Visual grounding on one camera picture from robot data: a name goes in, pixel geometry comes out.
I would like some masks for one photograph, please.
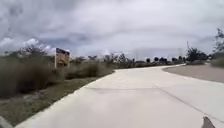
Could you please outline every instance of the dry grass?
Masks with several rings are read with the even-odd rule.
[[[29,95],[0,100],[0,115],[12,125],[24,121],[96,78],[73,79]]]

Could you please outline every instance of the sky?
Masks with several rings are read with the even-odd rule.
[[[0,54],[29,44],[53,54],[129,57],[210,53],[223,0],[0,0]]]

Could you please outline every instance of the dirt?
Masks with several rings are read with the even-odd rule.
[[[224,69],[211,67],[210,65],[180,66],[164,70],[178,75],[224,83]]]

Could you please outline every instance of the concrete path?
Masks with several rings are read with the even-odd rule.
[[[56,102],[17,128],[224,127],[224,84],[162,71],[118,70]]]

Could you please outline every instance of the sign post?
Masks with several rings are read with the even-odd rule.
[[[70,52],[67,52],[60,48],[56,48],[55,68],[69,67],[69,63],[70,63],[69,59],[70,59]]]

